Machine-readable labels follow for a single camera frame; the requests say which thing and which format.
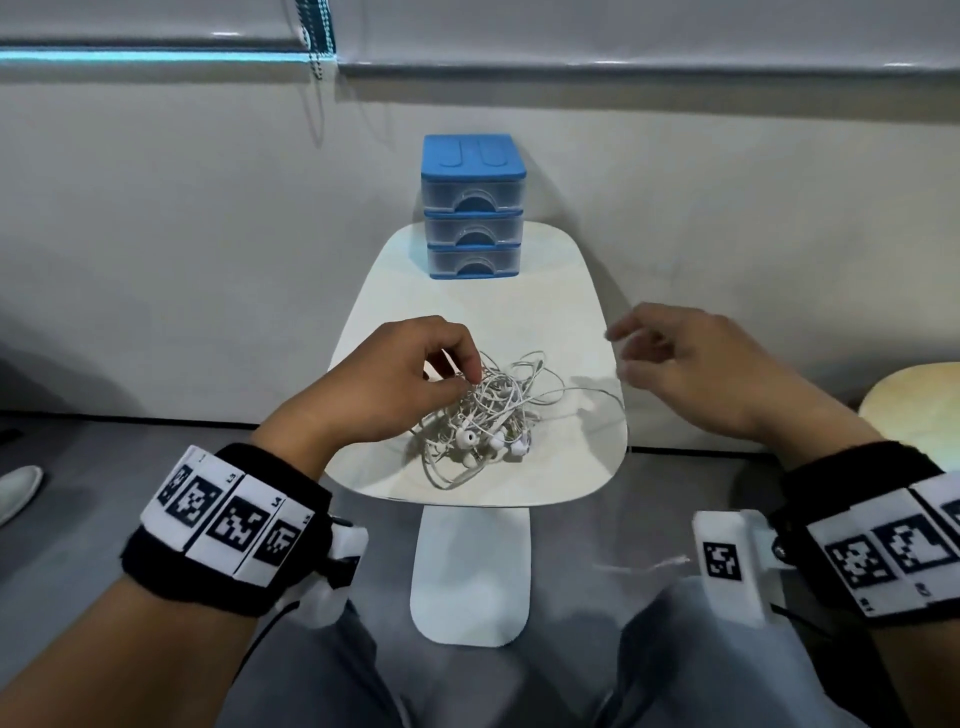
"white cable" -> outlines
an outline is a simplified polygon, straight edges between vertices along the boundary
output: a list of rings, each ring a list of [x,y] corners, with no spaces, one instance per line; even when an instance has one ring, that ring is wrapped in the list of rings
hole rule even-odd
[[[493,359],[480,352],[483,378],[456,404],[435,412],[411,430],[420,438],[420,459],[427,478],[441,490],[452,490],[480,473],[490,463],[500,462],[509,452],[522,457],[533,445],[532,431],[540,415],[531,405],[557,404],[571,390],[601,392],[614,398],[617,395],[596,387],[568,387],[564,380],[546,366],[546,354],[528,352],[505,370]],[[547,372],[560,387],[531,394],[538,376]],[[459,460],[464,471],[449,478],[437,468],[444,458]]]

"white table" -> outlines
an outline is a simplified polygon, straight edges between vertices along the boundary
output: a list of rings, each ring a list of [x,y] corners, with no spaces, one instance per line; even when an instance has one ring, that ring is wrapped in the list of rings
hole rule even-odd
[[[568,386],[603,389],[622,400],[587,265],[556,228],[524,225],[519,276],[473,280],[432,280],[423,225],[397,231],[364,281],[330,367],[380,324],[431,314],[466,324],[477,347],[501,365],[543,350]],[[411,434],[346,448],[327,468],[358,493],[426,506],[410,611],[435,642],[500,646],[515,639],[530,610],[529,508],[589,495],[623,461],[627,423],[614,398],[569,391],[541,414],[522,462],[490,465],[450,491],[427,479]]]

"blue lid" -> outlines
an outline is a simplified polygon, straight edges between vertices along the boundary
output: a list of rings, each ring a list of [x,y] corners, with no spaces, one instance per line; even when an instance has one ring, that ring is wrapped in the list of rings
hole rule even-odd
[[[423,217],[431,220],[508,220],[523,217],[522,209],[504,209],[495,212],[489,209],[477,209],[467,212],[437,212],[432,209],[423,211]]]
[[[509,134],[428,134],[420,176],[454,182],[522,180],[527,168]]]

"white wall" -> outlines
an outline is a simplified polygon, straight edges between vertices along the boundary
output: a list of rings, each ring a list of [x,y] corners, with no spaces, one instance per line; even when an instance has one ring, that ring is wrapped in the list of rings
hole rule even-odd
[[[3,78],[0,406],[258,421],[418,217],[433,132],[514,135],[608,318],[722,311],[845,395],[960,355],[958,88],[242,72]],[[711,444],[631,407],[634,444]]]

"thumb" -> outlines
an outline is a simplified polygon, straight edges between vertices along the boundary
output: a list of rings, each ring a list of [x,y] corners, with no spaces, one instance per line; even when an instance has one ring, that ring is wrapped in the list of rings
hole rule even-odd
[[[436,412],[459,401],[469,391],[470,385],[461,376],[452,376],[440,381],[425,381],[421,387],[423,409]]]
[[[664,365],[652,361],[621,361],[616,367],[616,375],[636,389],[645,389],[656,394],[664,377]]]

